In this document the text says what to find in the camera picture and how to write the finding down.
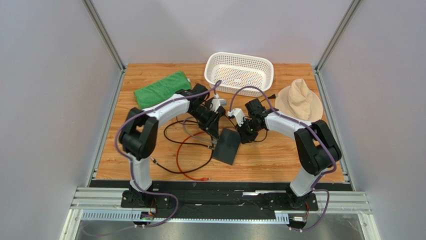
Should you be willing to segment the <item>black network switch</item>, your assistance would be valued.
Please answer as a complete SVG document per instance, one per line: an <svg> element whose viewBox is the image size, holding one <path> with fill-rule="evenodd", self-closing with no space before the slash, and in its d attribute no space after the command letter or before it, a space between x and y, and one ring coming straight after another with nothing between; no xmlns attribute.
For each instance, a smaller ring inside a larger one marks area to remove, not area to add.
<svg viewBox="0 0 426 240"><path fill-rule="evenodd" d="M241 144L241 136L238 132L224 128L214 148L212 158L232 166Z"/></svg>

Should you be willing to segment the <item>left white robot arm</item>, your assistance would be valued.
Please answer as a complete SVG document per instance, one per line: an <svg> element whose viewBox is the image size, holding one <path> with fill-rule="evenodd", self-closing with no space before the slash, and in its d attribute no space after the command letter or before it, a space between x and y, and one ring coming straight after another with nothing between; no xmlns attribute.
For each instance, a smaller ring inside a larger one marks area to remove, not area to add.
<svg viewBox="0 0 426 240"><path fill-rule="evenodd" d="M133 108L118 129L114 145L130 165L130 189L142 196L155 195L150 174L151 155L155 150L159 127L173 118L190 114L198 127L218 141L219 120L225 114L227 101L215 92L218 85L207 89L196 84L193 89L178 90L166 100L148 108Z"/></svg>

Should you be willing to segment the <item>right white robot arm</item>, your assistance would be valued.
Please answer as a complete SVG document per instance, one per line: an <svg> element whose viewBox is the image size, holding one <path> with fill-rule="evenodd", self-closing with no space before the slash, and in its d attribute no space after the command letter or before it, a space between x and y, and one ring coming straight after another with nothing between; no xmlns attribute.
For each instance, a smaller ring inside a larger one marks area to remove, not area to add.
<svg viewBox="0 0 426 240"><path fill-rule="evenodd" d="M261 130L277 132L295 141L301 169L289 185L290 195L304 197L312 192L321 177L337 169L343 155L325 121L290 117L274 107L265 108L257 98L245 107L248 116L240 108L227 113L236 121L242 144L253 142Z"/></svg>

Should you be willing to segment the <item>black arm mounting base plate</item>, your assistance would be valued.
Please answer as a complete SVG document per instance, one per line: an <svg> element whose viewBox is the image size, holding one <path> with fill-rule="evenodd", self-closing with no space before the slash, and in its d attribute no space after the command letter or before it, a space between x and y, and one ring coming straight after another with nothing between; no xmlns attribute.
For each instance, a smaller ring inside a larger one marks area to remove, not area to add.
<svg viewBox="0 0 426 240"><path fill-rule="evenodd" d="M131 190L122 193L122 208L157 211L165 218L177 209L174 218L219 220L272 220L276 211L319 209L315 194L287 195L288 182L154 181L143 196Z"/></svg>

